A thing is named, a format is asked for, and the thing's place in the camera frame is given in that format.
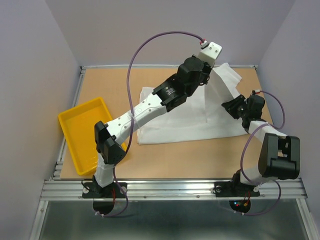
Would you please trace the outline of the white long sleeve shirt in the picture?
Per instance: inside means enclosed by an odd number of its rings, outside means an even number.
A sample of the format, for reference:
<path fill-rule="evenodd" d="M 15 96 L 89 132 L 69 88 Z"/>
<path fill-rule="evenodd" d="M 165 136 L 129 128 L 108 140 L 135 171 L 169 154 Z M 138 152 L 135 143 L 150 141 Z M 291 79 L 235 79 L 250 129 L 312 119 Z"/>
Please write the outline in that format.
<path fill-rule="evenodd" d="M 198 141 L 245 135 L 240 119 L 234 119 L 222 104 L 240 94 L 241 76 L 228 63 L 215 67 L 209 82 L 197 88 L 186 102 L 137 131 L 139 145 Z"/>

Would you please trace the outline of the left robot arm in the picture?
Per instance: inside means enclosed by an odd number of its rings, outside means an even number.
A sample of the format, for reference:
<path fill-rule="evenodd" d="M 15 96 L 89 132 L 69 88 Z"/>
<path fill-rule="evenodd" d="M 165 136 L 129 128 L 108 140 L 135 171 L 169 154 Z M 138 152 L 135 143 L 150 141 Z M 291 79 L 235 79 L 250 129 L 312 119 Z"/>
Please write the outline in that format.
<path fill-rule="evenodd" d="M 113 169 L 126 156 L 122 143 L 143 125 L 185 103 L 199 86 L 207 84 L 215 64 L 214 57 L 187 58 L 175 74 L 166 79 L 133 110 L 107 123 L 94 126 L 98 163 L 93 177 L 94 191 L 100 197 L 111 193 Z"/>

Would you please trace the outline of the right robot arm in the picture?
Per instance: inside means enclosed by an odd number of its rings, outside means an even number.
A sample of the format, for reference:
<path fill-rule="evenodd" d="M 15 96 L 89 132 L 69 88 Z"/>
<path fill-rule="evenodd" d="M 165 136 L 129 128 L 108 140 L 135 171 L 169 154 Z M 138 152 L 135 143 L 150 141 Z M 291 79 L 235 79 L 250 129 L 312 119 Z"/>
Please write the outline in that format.
<path fill-rule="evenodd" d="M 294 180 L 300 174 L 300 139 L 280 132 L 279 128 L 262 119 L 264 106 L 265 99 L 256 91 L 248 98 L 239 95 L 222 103 L 228 114 L 242 120 L 242 127 L 249 134 L 248 140 L 257 138 L 262 143 L 257 165 L 240 168 L 231 181 L 219 184 L 222 191 L 242 195 L 266 182 Z"/>

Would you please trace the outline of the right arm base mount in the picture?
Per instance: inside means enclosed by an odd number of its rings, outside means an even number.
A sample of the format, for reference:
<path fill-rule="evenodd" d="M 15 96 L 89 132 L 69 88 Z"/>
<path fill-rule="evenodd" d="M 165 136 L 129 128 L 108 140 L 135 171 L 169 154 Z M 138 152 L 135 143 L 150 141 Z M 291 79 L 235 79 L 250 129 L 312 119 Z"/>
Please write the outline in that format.
<path fill-rule="evenodd" d="M 217 181 L 212 189 L 217 198 L 236 198 L 229 200 L 232 210 L 246 214 L 251 209 L 251 198 L 259 197 L 260 191 L 254 190 L 254 186 L 233 181 Z"/>

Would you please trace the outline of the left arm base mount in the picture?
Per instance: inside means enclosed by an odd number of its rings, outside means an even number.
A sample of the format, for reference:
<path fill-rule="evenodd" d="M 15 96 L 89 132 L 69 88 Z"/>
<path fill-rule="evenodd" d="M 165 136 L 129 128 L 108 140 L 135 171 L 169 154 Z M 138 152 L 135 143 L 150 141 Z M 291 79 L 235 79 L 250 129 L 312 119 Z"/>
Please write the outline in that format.
<path fill-rule="evenodd" d="M 128 207 L 128 185 L 126 182 L 120 182 L 120 187 L 113 182 L 107 187 L 101 189 L 92 181 L 81 181 L 81 185 L 81 197 L 83 199 L 93 200 L 92 208 L 96 216 L 101 216 L 103 218 L 117 217 Z"/>

